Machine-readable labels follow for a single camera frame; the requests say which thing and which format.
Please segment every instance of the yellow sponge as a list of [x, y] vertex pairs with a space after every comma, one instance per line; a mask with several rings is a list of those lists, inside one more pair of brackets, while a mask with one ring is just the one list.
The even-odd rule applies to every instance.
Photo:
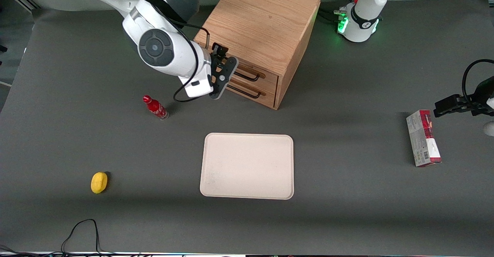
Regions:
[[104, 172], [98, 172], [94, 174], [91, 180], [91, 190], [95, 193], [101, 193], [105, 190], [108, 183], [108, 176]]

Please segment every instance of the gray tablecloth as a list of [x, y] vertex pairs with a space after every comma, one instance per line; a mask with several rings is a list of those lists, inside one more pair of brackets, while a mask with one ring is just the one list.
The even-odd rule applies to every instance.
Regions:
[[[0, 114], [0, 242], [57, 250], [94, 218], [111, 251], [492, 256], [489, 118], [435, 119], [443, 163], [425, 169], [413, 165], [405, 123], [459, 93], [468, 64], [493, 57], [487, 0], [390, 2], [383, 16], [364, 44], [318, 18], [273, 111], [231, 92], [175, 104], [180, 82], [139, 59], [116, 11], [39, 11]], [[478, 65], [468, 89], [492, 68]], [[145, 94], [171, 117], [154, 118]], [[210, 132], [292, 136], [293, 198], [203, 197]], [[97, 171], [112, 176], [100, 195], [90, 190]], [[67, 249], [94, 250], [93, 231], [81, 225]]]

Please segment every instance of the drawer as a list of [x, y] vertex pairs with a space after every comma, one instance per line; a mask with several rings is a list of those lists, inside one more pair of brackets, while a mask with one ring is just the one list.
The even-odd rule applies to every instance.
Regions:
[[255, 86], [245, 84], [235, 79], [231, 79], [228, 83], [228, 90], [237, 93], [243, 97], [246, 97], [254, 102], [265, 105], [269, 108], [273, 108], [275, 104], [275, 95], [271, 92], [259, 90]]
[[260, 91], [276, 94], [277, 76], [265, 71], [259, 72], [252, 66], [240, 63], [232, 79], [254, 86]]

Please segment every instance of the green led light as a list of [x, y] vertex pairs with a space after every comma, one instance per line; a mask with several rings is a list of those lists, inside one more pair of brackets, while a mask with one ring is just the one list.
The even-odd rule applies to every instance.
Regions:
[[374, 29], [372, 30], [372, 33], [376, 32], [376, 29], [377, 29], [377, 24], [379, 23], [379, 19], [377, 19], [376, 21], [376, 25], [374, 26]]
[[340, 33], [344, 33], [346, 30], [346, 26], [348, 25], [348, 17], [345, 17], [338, 25], [338, 31]]

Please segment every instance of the wooden drawer cabinet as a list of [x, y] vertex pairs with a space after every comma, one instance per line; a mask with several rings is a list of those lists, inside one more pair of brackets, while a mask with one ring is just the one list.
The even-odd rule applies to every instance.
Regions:
[[[307, 49], [321, 0], [220, 0], [204, 23], [240, 60], [228, 90], [278, 109]], [[205, 45], [201, 30], [194, 41]]]

